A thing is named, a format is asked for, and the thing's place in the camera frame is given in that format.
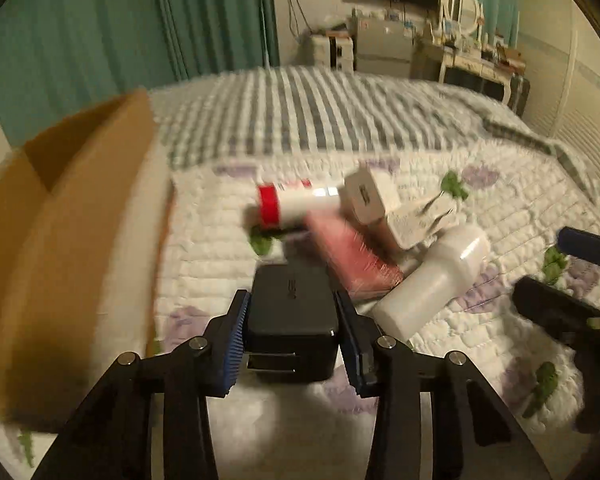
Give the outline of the oval vanity mirror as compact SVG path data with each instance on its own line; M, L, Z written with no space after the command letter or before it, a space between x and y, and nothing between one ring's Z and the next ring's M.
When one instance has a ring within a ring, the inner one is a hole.
M443 30L450 35L469 37L483 25L479 0L441 0Z

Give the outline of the white square charger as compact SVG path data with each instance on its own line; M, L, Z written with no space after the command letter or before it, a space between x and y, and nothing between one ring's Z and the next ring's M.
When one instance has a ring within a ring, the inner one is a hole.
M361 166L344 178L343 189L351 214L363 226L382 220L401 206L398 187L383 169Z

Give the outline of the black power bank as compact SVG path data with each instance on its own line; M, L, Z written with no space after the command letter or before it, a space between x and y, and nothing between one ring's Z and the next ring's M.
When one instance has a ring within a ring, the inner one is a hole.
M324 266L260 266L245 325L247 367L271 382L324 382L334 371L338 326Z

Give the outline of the white louvered wardrobe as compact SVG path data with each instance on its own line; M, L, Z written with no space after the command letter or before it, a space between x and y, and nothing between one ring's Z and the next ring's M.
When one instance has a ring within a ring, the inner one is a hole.
M530 93L522 118L569 144L600 180L600 38L573 0L518 0Z

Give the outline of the dark suitcase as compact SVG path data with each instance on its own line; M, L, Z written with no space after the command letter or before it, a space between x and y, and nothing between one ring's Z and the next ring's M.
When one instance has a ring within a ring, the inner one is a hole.
M510 96L508 107L518 116L524 114L530 92L530 81L524 76L515 74L509 81Z

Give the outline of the grey checkered bed sheet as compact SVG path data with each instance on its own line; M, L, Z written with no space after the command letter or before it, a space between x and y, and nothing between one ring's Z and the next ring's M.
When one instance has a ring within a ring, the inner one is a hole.
M556 159L600 207L584 156L457 86L287 66L200 77L151 90L149 99L175 170L242 156L448 152L502 140Z

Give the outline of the red patterned wallet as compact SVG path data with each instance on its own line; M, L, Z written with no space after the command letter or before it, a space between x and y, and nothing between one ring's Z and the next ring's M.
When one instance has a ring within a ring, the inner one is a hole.
M304 221L317 251L353 300L384 296L403 281L400 268L380 258L341 214L312 211Z

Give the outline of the silver mini fridge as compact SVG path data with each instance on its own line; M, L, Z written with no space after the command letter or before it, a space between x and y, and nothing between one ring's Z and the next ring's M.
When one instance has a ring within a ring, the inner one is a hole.
M410 78L414 39L395 21L359 18L355 33L355 69L364 74Z

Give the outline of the white handheld device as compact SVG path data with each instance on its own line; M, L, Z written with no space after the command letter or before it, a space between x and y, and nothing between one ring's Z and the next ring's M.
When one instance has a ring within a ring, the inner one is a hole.
M417 269L376 302L370 316L385 334L409 340L450 301L471 289L489 252L483 229L474 224L453 226L427 249Z

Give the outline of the brown cardboard box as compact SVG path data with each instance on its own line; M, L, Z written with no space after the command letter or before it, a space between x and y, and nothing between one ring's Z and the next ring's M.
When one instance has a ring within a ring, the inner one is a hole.
M55 432L143 353L173 193L145 90L63 119L0 167L0 421Z

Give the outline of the white dressing table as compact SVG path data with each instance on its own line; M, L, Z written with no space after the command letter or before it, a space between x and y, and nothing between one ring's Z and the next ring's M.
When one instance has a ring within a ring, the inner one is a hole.
M456 49L421 41L414 52L412 76L416 79L448 84L448 71L459 70L480 80L480 91L487 82L503 89L501 101L508 105L509 81L515 72L483 58L475 58Z

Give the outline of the white suitcase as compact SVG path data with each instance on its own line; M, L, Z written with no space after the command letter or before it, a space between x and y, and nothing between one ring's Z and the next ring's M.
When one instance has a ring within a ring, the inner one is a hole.
M312 65L340 72L354 71L354 41L350 35L312 35L309 45Z

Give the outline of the white plug adapter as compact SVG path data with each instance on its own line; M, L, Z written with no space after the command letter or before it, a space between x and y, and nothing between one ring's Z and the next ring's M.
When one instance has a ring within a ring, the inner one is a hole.
M409 200L381 221L378 237L388 252L402 252L455 222L457 203L445 192Z

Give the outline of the white tube red cap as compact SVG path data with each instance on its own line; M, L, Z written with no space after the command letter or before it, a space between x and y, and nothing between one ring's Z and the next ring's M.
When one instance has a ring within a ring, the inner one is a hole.
M300 226L312 211L340 211L338 185L303 179L257 185L260 226L283 230Z

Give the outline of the green curtain left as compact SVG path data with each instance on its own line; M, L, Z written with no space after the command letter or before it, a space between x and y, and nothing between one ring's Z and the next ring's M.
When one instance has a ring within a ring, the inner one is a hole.
M0 124L16 147L136 88L278 62L274 0L6 0Z

